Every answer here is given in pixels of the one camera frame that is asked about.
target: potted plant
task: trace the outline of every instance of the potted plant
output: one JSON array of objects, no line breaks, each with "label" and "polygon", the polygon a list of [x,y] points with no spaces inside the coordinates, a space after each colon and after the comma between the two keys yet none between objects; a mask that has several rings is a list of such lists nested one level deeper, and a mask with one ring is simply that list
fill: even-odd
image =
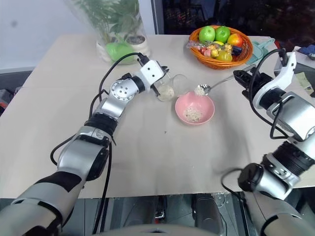
[{"label": "potted plant", "polygon": [[[67,0],[81,20],[97,32],[99,55],[105,61],[116,61],[131,53],[149,56],[150,49],[139,13],[138,0]],[[134,58],[124,63],[134,62]]]}]

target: mint green object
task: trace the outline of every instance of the mint green object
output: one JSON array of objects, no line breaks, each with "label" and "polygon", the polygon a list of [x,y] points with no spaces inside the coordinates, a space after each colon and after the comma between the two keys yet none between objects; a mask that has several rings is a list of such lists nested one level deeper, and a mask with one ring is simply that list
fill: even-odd
[{"label": "mint green object", "polygon": [[254,64],[256,61],[260,60],[264,55],[268,53],[268,50],[265,47],[274,42],[275,42],[274,38],[270,38],[266,42],[260,44],[258,42],[253,42],[252,43],[253,53],[251,58],[246,62],[246,64],[251,65]]},{"label": "mint green object", "polygon": [[[105,46],[110,59],[115,62],[126,54],[134,53],[133,48],[128,43],[108,43]],[[134,63],[134,57],[122,60],[122,63]]]}]

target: blue object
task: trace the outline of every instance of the blue object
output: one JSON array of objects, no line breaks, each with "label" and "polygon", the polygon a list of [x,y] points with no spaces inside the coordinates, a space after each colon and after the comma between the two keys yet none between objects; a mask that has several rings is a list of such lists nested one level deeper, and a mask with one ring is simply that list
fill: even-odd
[{"label": "blue object", "polygon": [[315,54],[315,45],[314,44],[311,44],[310,46],[308,46],[307,48],[306,47],[303,47],[303,48],[300,48],[299,50],[297,50],[299,53],[303,53],[305,55],[309,55],[309,54]]}]

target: orange woven basket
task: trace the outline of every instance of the orange woven basket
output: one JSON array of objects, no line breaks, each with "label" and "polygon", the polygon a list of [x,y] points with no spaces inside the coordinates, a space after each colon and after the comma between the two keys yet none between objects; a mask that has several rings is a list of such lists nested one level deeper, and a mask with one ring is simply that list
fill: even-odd
[{"label": "orange woven basket", "polygon": [[[220,26],[211,26],[214,29],[220,27]],[[199,38],[199,32],[201,31],[202,28],[196,29],[194,32],[191,33],[191,35],[189,36],[189,40],[193,40],[193,41],[198,41]],[[245,62],[247,62],[251,56],[252,56],[252,43],[251,40],[242,32],[238,31],[237,29],[233,29],[230,28],[230,32],[231,34],[233,33],[238,33],[239,35],[242,36],[244,42],[242,45],[242,53],[238,56],[233,56],[233,60],[232,61],[221,61],[221,60],[217,60],[217,59],[213,59],[213,58],[208,58],[205,57],[204,55],[202,55],[201,52],[198,51],[197,48],[191,48],[190,50],[192,51],[192,53],[197,57],[197,59],[204,65],[212,68],[212,69],[216,69],[216,70],[224,70],[224,69],[228,69],[231,68],[233,66],[237,66],[237,65],[241,65],[244,64]]]}]

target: red apple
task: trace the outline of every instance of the red apple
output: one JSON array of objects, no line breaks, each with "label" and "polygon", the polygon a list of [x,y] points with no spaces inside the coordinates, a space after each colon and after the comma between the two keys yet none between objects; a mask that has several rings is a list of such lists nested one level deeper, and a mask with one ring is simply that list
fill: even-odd
[{"label": "red apple", "polygon": [[237,47],[241,47],[243,41],[244,41],[243,38],[239,34],[234,33],[228,38],[227,43]]}]

